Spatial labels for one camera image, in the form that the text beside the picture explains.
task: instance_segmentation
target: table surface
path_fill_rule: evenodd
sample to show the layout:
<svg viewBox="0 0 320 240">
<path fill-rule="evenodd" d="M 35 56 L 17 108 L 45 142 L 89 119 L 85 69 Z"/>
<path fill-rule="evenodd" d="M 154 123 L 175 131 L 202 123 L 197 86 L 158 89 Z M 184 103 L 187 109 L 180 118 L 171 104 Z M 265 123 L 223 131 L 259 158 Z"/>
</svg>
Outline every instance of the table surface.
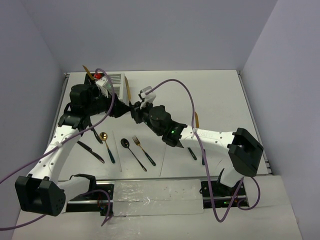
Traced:
<svg viewBox="0 0 320 240">
<path fill-rule="evenodd" d="M 281 177 L 267 175 L 255 179 L 262 193 L 257 207 L 249 211 L 233 207 L 223 223 L 216 221 L 212 209 L 188 215 L 116 216 L 103 227 L 103 217 L 98 212 L 73 212 L 46 216 L 18 228 L 12 240 L 302 240 Z M 250 178 L 243 183 L 252 206 L 257 188 Z M 225 211 L 217 209 L 220 218 Z M 21 211 L 17 224 L 37 216 Z"/>
<path fill-rule="evenodd" d="M 201 129 L 230 132 L 237 128 L 247 129 L 255 138 L 254 124 L 243 93 L 243 89 L 235 70 L 197 70 L 197 71 L 125 71 L 130 86 L 131 101 L 139 100 L 138 93 L 147 86 L 156 86 L 166 79 L 178 79 L 190 90 L 198 113 Z M 70 74 L 62 99 L 59 115 L 63 114 L 65 105 L 70 101 L 69 92 L 76 84 L 83 84 L 84 72 Z M 187 92 L 176 82 L 169 82 L 156 90 L 155 106 L 164 105 L 171 113 L 173 120 L 179 123 L 191 124 L 192 108 Z M 93 116 L 91 121 L 95 124 L 103 114 Z M 93 133 L 88 131 L 81 141 L 92 148 L 105 160 L 99 162 L 79 145 L 72 149 L 59 176 L 59 181 L 66 181 L 74 174 L 90 174 L 98 180 L 121 179 L 160 179 L 160 178 L 188 178 L 205 177 L 205 167 L 202 165 L 202 155 L 199 148 L 192 149 L 197 160 L 193 160 L 185 148 L 166 146 L 161 137 L 157 137 L 144 124 L 135 124 L 130 114 L 120 118 L 108 117 L 97 126 L 96 131 L 108 134 L 107 143 L 115 158 L 112 164 L 104 144 L 98 143 Z M 152 166 L 144 153 L 132 141 L 136 135 L 142 147 L 156 162 Z M 130 148 L 147 168 L 144 172 L 129 150 L 123 148 L 120 140 L 126 138 L 130 141 Z M 206 150 L 211 176 L 218 176 L 223 168 L 232 163 L 228 156 Z M 264 159 L 261 159 L 258 174 L 268 174 Z"/>
</svg>

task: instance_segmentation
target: gold fork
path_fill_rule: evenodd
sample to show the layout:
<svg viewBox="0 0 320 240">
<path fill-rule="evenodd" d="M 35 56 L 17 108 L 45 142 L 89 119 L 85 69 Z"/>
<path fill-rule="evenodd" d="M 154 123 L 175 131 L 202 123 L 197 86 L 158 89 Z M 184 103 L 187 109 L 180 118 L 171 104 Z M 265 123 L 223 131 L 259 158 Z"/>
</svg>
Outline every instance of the gold fork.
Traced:
<svg viewBox="0 0 320 240">
<path fill-rule="evenodd" d="M 135 145 L 139 146 L 139 147 L 142 149 L 142 151 L 144 152 L 145 156 L 149 159 L 150 163 L 151 163 L 153 166 L 155 166 L 155 165 L 156 165 L 155 161 L 153 161 L 153 159 L 149 156 L 149 154 L 146 153 L 146 151 L 142 148 L 139 139 L 138 139 L 136 136 L 133 136 L 132 139 L 133 139 Z"/>
</svg>

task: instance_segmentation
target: white wall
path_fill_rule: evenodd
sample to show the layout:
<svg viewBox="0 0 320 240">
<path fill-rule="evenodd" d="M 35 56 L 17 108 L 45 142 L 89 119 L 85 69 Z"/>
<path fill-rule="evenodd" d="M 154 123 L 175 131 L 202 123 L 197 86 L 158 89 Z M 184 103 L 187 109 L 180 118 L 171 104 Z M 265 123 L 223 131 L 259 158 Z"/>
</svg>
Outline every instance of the white wall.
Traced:
<svg viewBox="0 0 320 240">
<path fill-rule="evenodd" d="M 239 69 L 277 0 L 21 0 L 65 71 Z"/>
<path fill-rule="evenodd" d="M 0 1 L 0 33 L 1 179 L 46 149 L 63 73 L 20 1 Z M 14 183 L 25 174 L 0 185 L 0 228 L 16 224 L 20 206 Z M 0 239 L 11 235 L 0 232 Z"/>
<path fill-rule="evenodd" d="M 319 0 L 279 0 L 242 74 L 266 155 L 283 178 L 304 240 L 320 236 L 319 10 Z"/>
</svg>

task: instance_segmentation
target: white table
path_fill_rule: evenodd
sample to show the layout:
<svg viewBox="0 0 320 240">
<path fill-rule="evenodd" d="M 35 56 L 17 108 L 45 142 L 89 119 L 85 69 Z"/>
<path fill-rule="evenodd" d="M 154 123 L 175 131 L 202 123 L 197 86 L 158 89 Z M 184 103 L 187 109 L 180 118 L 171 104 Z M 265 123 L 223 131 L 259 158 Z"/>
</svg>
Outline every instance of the white table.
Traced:
<svg viewBox="0 0 320 240">
<path fill-rule="evenodd" d="M 65 105 L 70 101 L 71 87 L 84 83 L 84 72 L 70 74 L 63 96 L 59 116 L 63 114 Z M 212 131 L 230 132 L 237 128 L 247 129 L 255 138 L 254 124 L 248 105 L 235 70 L 198 70 L 198 71 L 126 71 L 132 102 L 140 100 L 138 93 L 147 86 L 156 86 L 166 79 L 178 79 L 190 90 L 194 100 L 195 110 L 199 116 L 200 128 Z M 184 88 L 176 82 L 166 83 L 156 90 L 154 105 L 164 105 L 166 111 L 171 113 L 173 120 L 179 123 L 191 124 L 191 103 Z M 103 114 L 93 116 L 92 123 L 96 123 Z M 147 126 L 136 124 L 127 113 L 120 118 L 108 117 L 97 126 L 96 131 L 108 134 L 108 145 L 113 153 L 116 164 L 112 164 L 105 145 L 95 139 L 91 131 L 85 133 L 81 141 L 102 156 L 105 164 L 100 163 L 90 153 L 79 145 L 71 151 L 59 176 L 65 181 L 73 174 L 90 174 L 98 180 L 120 179 L 160 179 L 160 178 L 187 178 L 205 177 L 205 167 L 202 165 L 200 149 L 193 149 L 198 160 L 193 160 L 185 148 L 166 146 L 160 137 L 157 137 Z M 156 162 L 152 166 L 143 152 L 134 145 L 132 136 L 136 135 L 143 148 Z M 144 172 L 131 153 L 123 148 L 120 140 L 126 138 L 130 141 L 132 151 L 147 168 Z M 229 157 L 219 153 L 206 151 L 211 176 L 218 176 L 223 168 L 232 163 Z M 262 158 L 258 174 L 268 174 L 264 159 Z"/>
</svg>

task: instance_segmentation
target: utensil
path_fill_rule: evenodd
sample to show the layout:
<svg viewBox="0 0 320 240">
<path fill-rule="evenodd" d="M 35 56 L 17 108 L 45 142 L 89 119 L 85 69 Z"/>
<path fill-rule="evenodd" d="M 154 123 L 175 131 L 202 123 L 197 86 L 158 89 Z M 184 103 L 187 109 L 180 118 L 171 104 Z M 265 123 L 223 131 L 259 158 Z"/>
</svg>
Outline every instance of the utensil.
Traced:
<svg viewBox="0 0 320 240">
<path fill-rule="evenodd" d="M 87 150 L 89 153 L 91 153 L 93 156 L 95 156 L 100 162 L 102 162 L 103 164 L 105 163 L 105 160 L 98 153 L 92 151 L 92 149 L 88 145 L 84 144 L 82 141 L 77 141 L 76 143 Z"/>
<path fill-rule="evenodd" d="M 129 151 L 132 153 L 132 155 L 135 157 L 135 159 L 138 161 L 138 163 L 140 164 L 140 166 L 142 167 L 142 169 L 146 172 L 147 169 L 145 168 L 145 166 L 143 166 L 143 164 L 139 161 L 139 159 L 136 157 L 136 155 L 131 151 L 130 149 L 130 143 L 127 139 L 122 138 L 120 141 L 122 147 L 124 147 L 125 149 L 129 149 Z"/>
<path fill-rule="evenodd" d="M 146 155 L 146 157 L 149 159 L 150 163 L 151 163 L 153 166 L 155 166 L 155 165 L 156 165 L 155 161 L 153 161 L 153 159 L 149 156 L 149 154 L 146 153 L 146 151 L 142 148 L 139 139 L 138 139 L 136 136 L 133 136 L 132 139 L 133 139 L 135 145 L 139 146 L 139 147 L 142 149 L 142 151 L 144 152 L 144 155 Z"/>
<path fill-rule="evenodd" d="M 195 117 L 195 127 L 198 129 L 199 128 L 199 118 L 198 118 L 198 114 L 196 111 L 194 112 L 194 117 Z M 205 165 L 205 159 L 204 159 L 203 155 L 202 155 L 202 165 L 203 166 Z"/>
<path fill-rule="evenodd" d="M 84 68 L 85 72 L 88 74 L 89 78 L 95 82 L 95 78 L 92 76 L 91 72 L 89 71 L 89 69 L 85 66 L 85 65 L 82 65 L 82 67 Z"/>
<path fill-rule="evenodd" d="M 194 160 L 197 160 L 197 156 L 196 156 L 195 153 L 191 150 L 190 147 L 188 147 L 188 150 L 189 150 L 191 156 L 193 157 L 193 159 L 194 159 Z"/>
<path fill-rule="evenodd" d="M 205 165 L 205 159 L 204 159 L 204 156 L 202 156 L 202 165 L 204 166 Z"/>
<path fill-rule="evenodd" d="M 114 156 L 112 155 L 112 153 L 111 153 L 111 151 L 110 151 L 110 149 L 109 149 L 108 143 L 107 143 L 108 135 L 107 135 L 105 132 L 101 132 L 100 135 L 99 135 L 99 137 L 100 137 L 100 139 L 101 139 L 102 141 L 105 142 L 106 149 L 108 149 L 108 153 L 109 153 L 110 160 L 111 160 L 111 162 L 112 162 L 113 164 L 115 164 L 115 163 L 116 163 L 115 158 L 114 158 Z"/>
<path fill-rule="evenodd" d="M 92 127 L 92 123 L 89 122 L 88 126 L 91 128 L 91 127 Z M 100 136 L 99 136 L 99 134 L 97 133 L 97 131 L 95 130 L 95 128 L 91 128 L 91 131 L 93 132 L 95 139 L 96 139 L 100 144 L 104 144 L 104 143 L 101 141 Z"/>
<path fill-rule="evenodd" d="M 125 81 L 126 93 L 128 94 L 129 105 L 131 105 L 131 93 L 130 93 L 130 87 L 129 87 L 128 79 L 127 79 L 127 77 L 126 77 L 126 76 L 124 76 L 124 81 Z"/>
<path fill-rule="evenodd" d="M 199 127 L 199 119 L 198 119 L 198 114 L 195 112 L 195 126 L 196 128 Z M 195 155 L 195 153 L 192 151 L 192 149 L 190 147 L 187 148 L 191 154 L 191 156 L 193 157 L 194 160 L 197 160 L 197 156 Z"/>
</svg>

